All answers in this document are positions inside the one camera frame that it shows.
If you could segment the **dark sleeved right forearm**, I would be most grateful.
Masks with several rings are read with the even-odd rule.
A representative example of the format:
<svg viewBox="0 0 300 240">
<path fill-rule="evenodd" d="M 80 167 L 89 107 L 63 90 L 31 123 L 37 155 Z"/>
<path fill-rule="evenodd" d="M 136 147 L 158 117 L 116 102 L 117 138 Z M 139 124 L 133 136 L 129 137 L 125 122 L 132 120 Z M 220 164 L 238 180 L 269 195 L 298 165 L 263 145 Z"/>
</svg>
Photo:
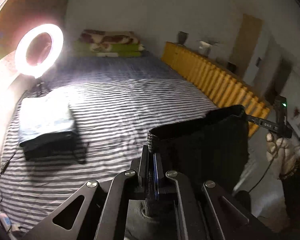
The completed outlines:
<svg viewBox="0 0 300 240">
<path fill-rule="evenodd" d="M 300 162 L 297 160 L 287 174 L 279 176 L 285 197 L 291 232 L 300 232 Z"/>
</svg>

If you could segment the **gloved right hand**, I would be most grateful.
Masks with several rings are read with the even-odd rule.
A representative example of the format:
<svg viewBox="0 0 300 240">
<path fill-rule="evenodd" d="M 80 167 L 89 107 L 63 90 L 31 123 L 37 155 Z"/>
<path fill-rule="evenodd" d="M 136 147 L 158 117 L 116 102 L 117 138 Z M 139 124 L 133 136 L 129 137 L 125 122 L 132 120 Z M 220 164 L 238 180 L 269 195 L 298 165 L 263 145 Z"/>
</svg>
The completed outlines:
<svg viewBox="0 0 300 240">
<path fill-rule="evenodd" d="M 266 157 L 269 169 L 275 178 L 286 176 L 300 165 L 300 144 L 293 146 L 289 139 L 275 139 L 272 133 L 267 133 Z"/>
</svg>

